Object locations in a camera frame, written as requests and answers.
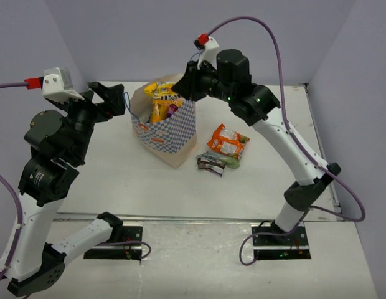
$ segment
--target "orange snack package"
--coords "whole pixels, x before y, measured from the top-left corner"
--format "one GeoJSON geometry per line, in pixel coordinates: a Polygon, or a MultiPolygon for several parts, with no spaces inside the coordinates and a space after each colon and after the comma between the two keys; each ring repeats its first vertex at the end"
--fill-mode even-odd
{"type": "Polygon", "coordinates": [[[249,141],[249,137],[230,130],[221,123],[214,131],[214,134],[207,145],[217,153],[241,160],[245,145],[249,141]]]}

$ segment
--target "white table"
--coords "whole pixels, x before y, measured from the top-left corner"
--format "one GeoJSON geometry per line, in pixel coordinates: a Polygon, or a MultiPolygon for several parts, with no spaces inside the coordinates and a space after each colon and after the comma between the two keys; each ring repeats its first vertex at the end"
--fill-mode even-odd
{"type": "MultiPolygon", "coordinates": [[[[144,84],[103,83],[122,83],[130,95],[144,84]]],[[[269,88],[280,97],[279,87],[269,88]]],[[[305,89],[285,87],[285,93],[289,119],[319,153],[305,89]]],[[[283,193],[294,182],[294,176],[267,140],[235,117],[226,103],[212,98],[197,102],[197,140],[199,149],[181,167],[172,169],[135,139],[128,112],[96,124],[87,163],[78,168],[80,175],[60,212],[229,219],[272,219],[279,213],[285,201],[283,193]],[[221,123],[251,139],[240,168],[226,169],[222,178],[198,171],[195,158],[208,149],[206,143],[221,123]]],[[[333,209],[333,203],[330,189],[316,201],[328,209],[333,209]]],[[[336,218],[313,211],[307,220],[336,218]]]]}
{"type": "MultiPolygon", "coordinates": [[[[49,241],[85,225],[56,222],[49,241]]],[[[353,223],[310,222],[306,230],[311,260],[261,261],[244,267],[237,253],[249,223],[144,223],[143,240],[153,252],[141,265],[80,257],[54,286],[32,298],[377,299],[353,223]]],[[[250,245],[243,255],[252,259],[250,245]]]]}

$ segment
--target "paper bag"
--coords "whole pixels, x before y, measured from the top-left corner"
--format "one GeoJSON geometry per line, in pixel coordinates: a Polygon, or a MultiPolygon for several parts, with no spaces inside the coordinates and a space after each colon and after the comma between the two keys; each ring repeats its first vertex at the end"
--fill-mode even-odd
{"type": "Polygon", "coordinates": [[[179,167],[197,148],[195,102],[186,100],[170,118],[148,123],[153,106],[144,89],[153,82],[177,82],[181,77],[182,74],[167,75],[137,89],[129,108],[134,135],[173,168],[179,167]]]}

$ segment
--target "blue wire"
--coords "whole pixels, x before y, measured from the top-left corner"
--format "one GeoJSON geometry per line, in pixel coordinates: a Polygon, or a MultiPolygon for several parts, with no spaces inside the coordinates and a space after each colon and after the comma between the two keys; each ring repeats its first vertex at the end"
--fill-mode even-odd
{"type": "Polygon", "coordinates": [[[137,117],[132,111],[131,111],[131,99],[129,98],[129,93],[128,92],[124,92],[124,102],[125,102],[125,107],[126,109],[129,111],[129,113],[135,117],[139,122],[141,122],[141,120],[139,119],[139,117],[137,117]],[[125,98],[125,94],[128,96],[128,104],[126,102],[126,98],[125,98]]]}
{"type": "Polygon", "coordinates": [[[199,52],[197,52],[196,54],[194,54],[190,59],[189,59],[189,61],[192,61],[192,59],[194,58],[194,56],[196,56],[196,55],[199,55],[199,57],[200,57],[200,53],[199,52]]]}

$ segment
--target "gray wall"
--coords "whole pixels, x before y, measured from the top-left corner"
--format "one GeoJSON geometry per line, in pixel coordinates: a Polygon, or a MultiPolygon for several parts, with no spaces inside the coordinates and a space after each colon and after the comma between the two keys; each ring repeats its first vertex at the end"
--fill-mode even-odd
{"type": "MultiPolygon", "coordinates": [[[[358,0],[309,85],[329,161],[357,191],[357,225],[380,299],[386,299],[386,0],[358,0]]],[[[357,205],[337,187],[342,210],[357,205]]]]}
{"type": "MultiPolygon", "coordinates": [[[[0,83],[40,77],[45,69],[66,66],[74,85],[83,80],[43,0],[0,0],[0,83]]],[[[24,134],[31,118],[51,108],[39,90],[24,87],[0,90],[0,173],[17,188],[29,147],[24,134]]],[[[16,209],[0,184],[0,255],[10,236],[16,209]]],[[[0,284],[0,298],[14,298],[0,284]]]]}
{"type": "MultiPolygon", "coordinates": [[[[280,43],[286,83],[305,83],[337,36],[355,0],[45,0],[89,80],[148,80],[180,72],[192,41],[227,18],[263,19],[280,43]]],[[[214,34],[251,61],[253,78],[277,83],[275,51],[258,24],[239,21],[214,34]]]]}

